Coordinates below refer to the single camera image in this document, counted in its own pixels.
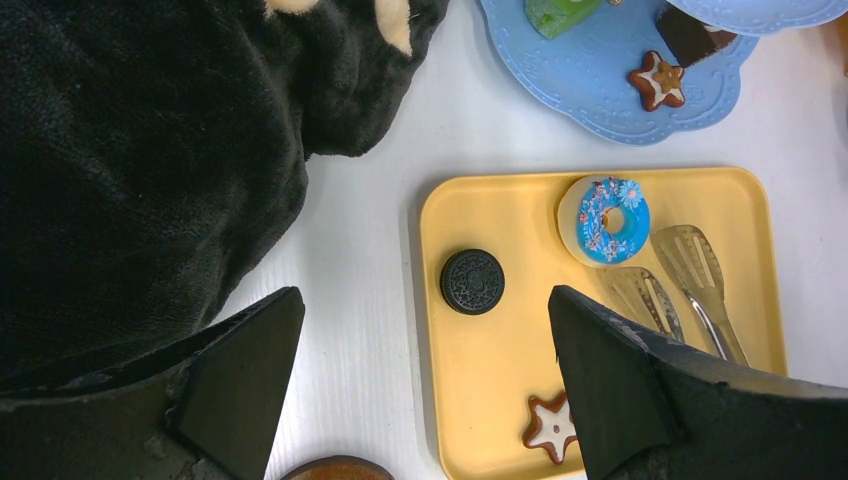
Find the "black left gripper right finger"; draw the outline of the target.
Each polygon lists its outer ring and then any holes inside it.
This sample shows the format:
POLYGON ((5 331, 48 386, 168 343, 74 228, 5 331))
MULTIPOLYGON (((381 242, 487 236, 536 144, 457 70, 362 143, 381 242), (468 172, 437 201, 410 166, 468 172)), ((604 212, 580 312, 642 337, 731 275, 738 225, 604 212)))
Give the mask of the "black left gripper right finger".
POLYGON ((591 479, 843 479, 847 392, 706 354, 574 288, 548 302, 591 479))

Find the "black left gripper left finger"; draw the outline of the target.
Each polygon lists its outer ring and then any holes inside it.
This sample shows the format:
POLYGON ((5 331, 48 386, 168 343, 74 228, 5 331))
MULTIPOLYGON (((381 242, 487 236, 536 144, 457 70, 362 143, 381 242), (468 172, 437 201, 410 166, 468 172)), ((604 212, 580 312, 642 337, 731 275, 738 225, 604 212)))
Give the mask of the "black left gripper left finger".
POLYGON ((2 477, 262 478, 304 316, 285 287, 130 362, 4 384, 2 477))

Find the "metal serving tongs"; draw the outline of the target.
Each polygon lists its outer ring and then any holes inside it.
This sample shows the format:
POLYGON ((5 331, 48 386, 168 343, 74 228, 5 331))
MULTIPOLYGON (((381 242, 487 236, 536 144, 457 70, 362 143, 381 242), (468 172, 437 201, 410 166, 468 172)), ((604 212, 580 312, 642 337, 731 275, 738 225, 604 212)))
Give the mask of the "metal serving tongs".
MULTIPOLYGON (((730 321, 720 262, 703 231, 691 224, 655 231, 650 240, 660 266, 700 320, 716 354, 739 365, 750 361, 730 321)), ((605 270, 602 285, 626 308, 631 318, 678 342, 684 329, 671 298, 645 267, 605 270)))

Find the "blue frosted donut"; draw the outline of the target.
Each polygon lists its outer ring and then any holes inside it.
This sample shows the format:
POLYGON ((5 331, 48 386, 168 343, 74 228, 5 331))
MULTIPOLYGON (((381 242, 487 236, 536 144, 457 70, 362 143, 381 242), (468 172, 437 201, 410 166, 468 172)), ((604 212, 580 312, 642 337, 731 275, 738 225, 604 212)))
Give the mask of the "blue frosted donut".
POLYGON ((558 205, 557 226, 572 257, 606 268, 631 259, 646 246, 652 217, 638 181, 589 175, 567 188, 558 205))

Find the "black sandwich cookie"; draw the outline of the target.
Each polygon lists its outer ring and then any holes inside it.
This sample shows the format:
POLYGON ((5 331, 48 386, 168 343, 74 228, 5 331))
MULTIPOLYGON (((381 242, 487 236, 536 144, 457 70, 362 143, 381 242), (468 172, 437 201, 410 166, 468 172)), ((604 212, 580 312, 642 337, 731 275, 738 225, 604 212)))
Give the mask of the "black sandwich cookie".
POLYGON ((485 250, 459 250, 443 265, 439 290, 454 311, 482 315, 500 302, 505 291, 504 271, 496 257, 485 250))

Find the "chocolate swirl roll cake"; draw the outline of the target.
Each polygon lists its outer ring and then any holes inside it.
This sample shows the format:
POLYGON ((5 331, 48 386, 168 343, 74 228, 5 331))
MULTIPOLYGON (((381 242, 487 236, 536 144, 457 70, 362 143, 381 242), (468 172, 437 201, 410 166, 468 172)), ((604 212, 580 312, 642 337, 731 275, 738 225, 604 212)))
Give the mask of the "chocolate swirl roll cake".
POLYGON ((677 64, 690 68, 728 47, 735 33, 706 24, 667 4, 658 14, 656 29, 677 64))

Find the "green swirl roll cake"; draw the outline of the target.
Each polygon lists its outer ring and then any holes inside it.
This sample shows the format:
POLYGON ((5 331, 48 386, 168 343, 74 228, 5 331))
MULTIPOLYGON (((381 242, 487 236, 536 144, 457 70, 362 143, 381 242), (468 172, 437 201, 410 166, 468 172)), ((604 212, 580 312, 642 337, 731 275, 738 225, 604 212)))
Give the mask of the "green swirl roll cake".
POLYGON ((601 0, 525 0, 524 13, 534 29, 554 39, 592 15, 601 0))

